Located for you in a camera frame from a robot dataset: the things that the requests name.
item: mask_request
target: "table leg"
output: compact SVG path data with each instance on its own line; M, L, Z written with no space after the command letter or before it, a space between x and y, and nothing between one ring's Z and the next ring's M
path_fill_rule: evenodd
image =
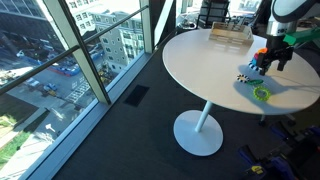
M180 114L173 126L174 136L187 152L208 156L222 145L223 133L219 123L208 113L212 103L207 102L203 111L189 110Z

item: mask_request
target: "white round table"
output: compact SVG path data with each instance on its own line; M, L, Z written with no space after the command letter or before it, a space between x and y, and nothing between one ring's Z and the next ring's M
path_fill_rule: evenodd
M164 47L163 62L169 74L185 89L207 100L204 110L186 111L174 124L179 145L191 154L207 156L222 144L220 125L208 112L212 103L259 115L290 114L312 105L320 94L320 79L308 62L293 54L283 71L274 61L265 76L248 64L266 39L254 36L251 46L209 39L210 29L182 33ZM237 81L244 74L262 79L271 91L267 101L253 96L250 85Z

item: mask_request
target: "floor-to-ceiling window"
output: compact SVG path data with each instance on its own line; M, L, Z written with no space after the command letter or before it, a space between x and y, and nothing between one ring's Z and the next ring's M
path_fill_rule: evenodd
M143 23L137 13L84 43L138 11L139 0L0 6L0 179L18 179L96 104L112 104L108 90L144 52Z

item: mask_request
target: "green object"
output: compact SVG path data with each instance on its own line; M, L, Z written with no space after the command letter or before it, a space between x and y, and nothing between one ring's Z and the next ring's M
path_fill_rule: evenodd
M250 84L250 85L258 85L258 84L262 84L262 83L263 83L262 79L254 79L254 80L247 81L247 84Z
M258 86L254 88L253 95L256 99L260 101L267 101L271 96L271 92L266 87Z
M289 45L295 45L297 43L312 41L317 38L320 38L320 27L288 33L284 37L283 41L287 42Z

